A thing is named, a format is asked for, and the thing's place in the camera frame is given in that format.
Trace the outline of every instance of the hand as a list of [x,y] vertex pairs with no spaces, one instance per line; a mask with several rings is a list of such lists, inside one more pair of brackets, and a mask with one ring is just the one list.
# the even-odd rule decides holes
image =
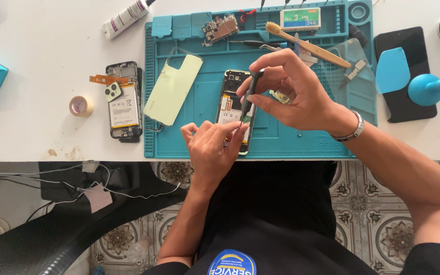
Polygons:
[[[240,121],[223,125],[205,121],[200,128],[194,123],[181,127],[195,168],[190,191],[199,192],[210,199],[239,155],[244,134],[249,128],[248,124],[242,124],[239,128],[240,125]],[[225,139],[229,141],[227,147],[223,147]]]
[[[252,72],[263,68],[266,69],[256,86],[256,94],[247,100],[284,125],[298,130],[323,130],[334,136],[349,135],[358,127],[358,118],[349,109],[331,100],[314,71],[292,50],[263,55],[249,67]],[[248,78],[242,83],[237,95],[245,95],[250,80]],[[291,104],[284,105],[260,95],[270,89],[287,95]]]

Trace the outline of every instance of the desk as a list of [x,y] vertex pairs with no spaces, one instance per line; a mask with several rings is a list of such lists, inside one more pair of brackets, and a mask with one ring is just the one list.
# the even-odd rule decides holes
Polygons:
[[[0,90],[0,161],[148,161],[143,142],[121,144],[109,135],[102,85],[88,82],[107,65],[137,61],[144,67],[144,22],[154,16],[249,9],[260,0],[157,0],[151,12],[112,41],[101,24],[131,0],[0,0],[0,64],[9,69]],[[266,6],[284,5],[283,0]],[[373,9],[375,35],[422,26],[431,72],[440,77],[440,2],[386,0]],[[74,117],[76,95],[94,102],[88,118]],[[440,102],[433,119],[390,124],[378,95],[378,125],[431,159],[440,159]],[[49,149],[56,152],[51,156]]]

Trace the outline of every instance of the black shirt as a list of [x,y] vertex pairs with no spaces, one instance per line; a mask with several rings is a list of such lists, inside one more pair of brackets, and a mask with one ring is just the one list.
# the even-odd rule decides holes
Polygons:
[[[236,162],[211,199],[197,262],[144,274],[376,274],[334,240],[334,171],[333,162]],[[440,244],[415,246],[402,274],[440,274]]]

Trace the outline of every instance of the metal bracelet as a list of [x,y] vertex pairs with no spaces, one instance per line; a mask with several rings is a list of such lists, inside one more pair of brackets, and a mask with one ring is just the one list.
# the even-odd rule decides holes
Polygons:
[[351,112],[353,112],[357,116],[357,119],[359,121],[359,124],[357,125],[357,129],[354,131],[354,133],[347,135],[347,136],[343,136],[341,138],[331,135],[335,141],[339,141],[339,142],[350,141],[354,138],[357,138],[363,132],[363,130],[364,130],[363,118],[361,117],[361,115],[358,112],[356,112],[356,111],[351,111]]

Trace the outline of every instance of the masking tape roll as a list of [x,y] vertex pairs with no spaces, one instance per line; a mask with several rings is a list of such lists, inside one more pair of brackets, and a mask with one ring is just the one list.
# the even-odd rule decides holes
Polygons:
[[69,111],[74,116],[88,117],[93,113],[93,102],[80,95],[73,97],[69,103]]

